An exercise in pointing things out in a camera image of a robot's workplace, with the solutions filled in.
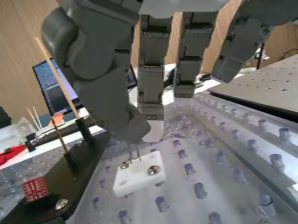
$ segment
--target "screw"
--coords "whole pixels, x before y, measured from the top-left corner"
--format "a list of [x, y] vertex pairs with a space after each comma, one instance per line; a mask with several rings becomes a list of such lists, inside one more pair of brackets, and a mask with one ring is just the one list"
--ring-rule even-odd
[[271, 32], [271, 30], [269, 30], [268, 28], [264, 28], [264, 29], [263, 29], [263, 34], [264, 34], [264, 36], [267, 36], [267, 35], [269, 34], [269, 32]]
[[59, 211], [63, 208], [66, 208], [68, 205], [68, 200], [67, 199], [60, 199], [56, 206], [55, 206], [55, 210]]
[[213, 25], [211, 25], [209, 27], [208, 27], [208, 30], [212, 32], [213, 31]]
[[162, 171], [162, 168], [159, 166], [151, 166], [150, 169], [148, 169], [148, 175], [154, 176], [158, 173], [160, 173], [160, 171]]
[[123, 164], [120, 165], [120, 169], [126, 170], [128, 169], [128, 167], [130, 167], [130, 162], [128, 161], [123, 162]]

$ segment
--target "wall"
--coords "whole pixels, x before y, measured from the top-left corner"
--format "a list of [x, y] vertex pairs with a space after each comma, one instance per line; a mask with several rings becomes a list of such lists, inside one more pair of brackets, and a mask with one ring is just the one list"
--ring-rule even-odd
[[[212, 43], [205, 52], [204, 71], [211, 72], [217, 59], [228, 26], [241, 0], [231, 0], [220, 11]], [[33, 66], [45, 58], [37, 49], [34, 37], [41, 36], [41, 26], [49, 12], [58, 6], [56, 0], [0, 0], [0, 105], [17, 122], [29, 116], [27, 108], [37, 106], [41, 114], [47, 106]], [[175, 63], [180, 39], [182, 13], [175, 14], [172, 36], [166, 63]], [[283, 54], [298, 48], [297, 28], [288, 24], [276, 28], [267, 43], [267, 54], [272, 59], [264, 65], [276, 62]], [[132, 64], [139, 63], [139, 35], [136, 26]]]
[[0, 106], [17, 122], [35, 106], [47, 113], [33, 66], [45, 58], [35, 45], [42, 21], [56, 7], [55, 0], [0, 0]]

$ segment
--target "red object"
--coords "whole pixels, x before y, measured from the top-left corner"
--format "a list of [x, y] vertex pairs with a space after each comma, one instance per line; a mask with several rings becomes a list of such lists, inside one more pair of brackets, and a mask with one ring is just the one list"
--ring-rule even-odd
[[27, 202], [37, 201], [50, 194], [45, 177], [39, 177], [22, 184], [22, 188], [26, 193]]
[[19, 145], [11, 148], [10, 153], [0, 153], [0, 165], [3, 165], [11, 158], [26, 150], [26, 145]]

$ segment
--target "hole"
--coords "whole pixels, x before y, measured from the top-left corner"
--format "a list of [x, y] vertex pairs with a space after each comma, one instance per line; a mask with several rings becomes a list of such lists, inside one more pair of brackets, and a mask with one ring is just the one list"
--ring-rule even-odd
[[119, 186], [124, 186], [127, 183], [128, 183], [128, 181], [127, 181], [127, 180], [123, 180], [123, 181], [119, 183]]

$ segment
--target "pegboard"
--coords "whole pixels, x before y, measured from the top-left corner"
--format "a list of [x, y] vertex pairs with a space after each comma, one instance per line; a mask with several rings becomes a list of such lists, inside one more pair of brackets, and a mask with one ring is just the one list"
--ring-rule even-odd
[[269, 107], [298, 112], [298, 55], [244, 75], [209, 91]]

